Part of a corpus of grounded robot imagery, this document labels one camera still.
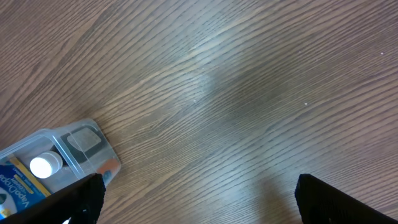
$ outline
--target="plastic lid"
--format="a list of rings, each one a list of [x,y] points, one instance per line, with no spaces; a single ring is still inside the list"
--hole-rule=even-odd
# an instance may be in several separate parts
[[[29,166],[33,175],[44,179],[61,169],[62,158],[56,152],[44,152],[32,159]]]

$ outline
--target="wooden table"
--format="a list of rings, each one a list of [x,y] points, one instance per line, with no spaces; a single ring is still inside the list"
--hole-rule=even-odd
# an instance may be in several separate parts
[[[82,118],[100,223],[300,223],[310,173],[398,218],[398,2],[0,1],[0,146]]]

